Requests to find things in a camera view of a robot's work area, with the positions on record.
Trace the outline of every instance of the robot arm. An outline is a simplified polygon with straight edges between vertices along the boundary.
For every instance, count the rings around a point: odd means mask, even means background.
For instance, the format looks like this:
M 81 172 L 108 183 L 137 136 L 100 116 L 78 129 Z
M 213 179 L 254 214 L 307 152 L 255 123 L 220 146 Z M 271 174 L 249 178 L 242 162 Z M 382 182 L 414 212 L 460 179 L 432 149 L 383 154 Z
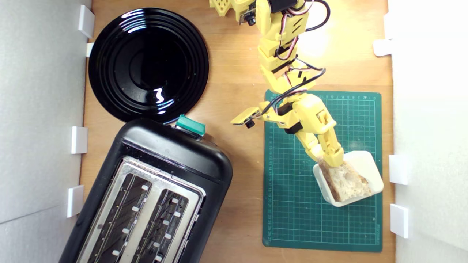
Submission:
M 336 138 L 336 121 L 320 98 L 306 93 L 315 85 L 315 80 L 325 73 L 325 69 L 301 61 L 296 54 L 299 35 L 307 30 L 310 7 L 314 2 L 320 2 L 329 10 L 326 2 L 231 1 L 240 23 L 257 24 L 262 35 L 258 46 L 260 71 L 270 90 L 279 94 L 270 102 L 261 102 L 258 107 L 246 109 L 231 123 L 250 128 L 256 119 L 275 122 L 286 133 L 294 134 L 313 160 L 323 158 L 330 166 L 342 165 L 344 151 Z

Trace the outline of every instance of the wooden surface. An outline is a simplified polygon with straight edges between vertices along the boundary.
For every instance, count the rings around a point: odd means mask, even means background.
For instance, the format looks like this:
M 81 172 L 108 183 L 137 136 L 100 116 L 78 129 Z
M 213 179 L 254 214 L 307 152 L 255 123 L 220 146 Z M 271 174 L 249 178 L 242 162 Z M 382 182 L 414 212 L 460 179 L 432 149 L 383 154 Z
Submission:
M 395 236 L 389 227 L 389 204 L 394 201 L 394 189 L 388 181 L 388 155 L 393 152 L 391 60 L 377 58 L 372 51 L 372 41 L 383 38 L 382 18 L 387 4 L 385 0 L 328 2 L 331 7 L 329 22 L 319 30 L 301 35 L 299 45 L 309 63 L 327 68 L 327 73 L 317 81 L 317 89 L 382 94 L 385 189 L 381 253 L 262 245 L 263 124 L 246 129 L 229 123 L 245 108 L 262 101 L 267 89 L 259 72 L 256 27 L 238 26 L 232 10 L 226 17 L 219 17 L 209 8 L 208 0 L 93 0 L 95 37 L 107 23 L 125 12 L 141 7 L 161 7 L 191 20 L 206 40 L 210 77 L 203 97 L 187 116 L 206 124 L 207 133 L 230 158 L 234 175 L 202 263 L 395 262 Z M 311 15 L 311 21 L 320 21 L 323 9 L 313 8 Z M 114 136 L 123 125 L 97 102 L 88 78 L 84 125 L 89 128 L 89 145 L 82 159 L 81 184 L 87 196 Z

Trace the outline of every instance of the round plate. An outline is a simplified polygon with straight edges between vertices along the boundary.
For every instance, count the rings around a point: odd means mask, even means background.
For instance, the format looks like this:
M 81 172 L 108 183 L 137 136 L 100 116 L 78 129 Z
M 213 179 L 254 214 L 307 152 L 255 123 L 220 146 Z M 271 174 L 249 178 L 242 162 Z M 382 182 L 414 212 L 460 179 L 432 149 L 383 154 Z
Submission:
M 201 97 L 208 51 L 195 26 L 159 8 L 130 11 L 109 23 L 89 58 L 89 81 L 99 103 L 128 122 L 176 120 Z

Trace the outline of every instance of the green cutting mat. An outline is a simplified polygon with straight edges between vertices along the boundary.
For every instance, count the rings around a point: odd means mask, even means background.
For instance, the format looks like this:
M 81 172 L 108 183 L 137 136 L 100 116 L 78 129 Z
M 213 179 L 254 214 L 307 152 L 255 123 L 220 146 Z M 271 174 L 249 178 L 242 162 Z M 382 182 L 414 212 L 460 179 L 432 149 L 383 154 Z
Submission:
M 337 121 L 345 152 L 372 153 L 382 174 L 379 93 L 313 91 Z M 276 95 L 267 91 L 265 98 Z M 315 162 L 293 135 L 265 123 L 263 244 L 267 247 L 382 251 L 382 194 L 337 208 L 312 173 Z

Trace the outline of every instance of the toast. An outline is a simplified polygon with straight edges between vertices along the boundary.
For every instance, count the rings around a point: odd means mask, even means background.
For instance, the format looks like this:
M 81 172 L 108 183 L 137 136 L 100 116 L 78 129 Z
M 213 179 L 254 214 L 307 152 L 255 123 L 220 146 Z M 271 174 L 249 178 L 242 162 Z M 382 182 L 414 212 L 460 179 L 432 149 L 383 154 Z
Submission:
M 336 202 L 372 195 L 369 182 L 347 162 L 344 161 L 339 167 L 332 167 L 322 158 L 318 158 L 318 164 Z

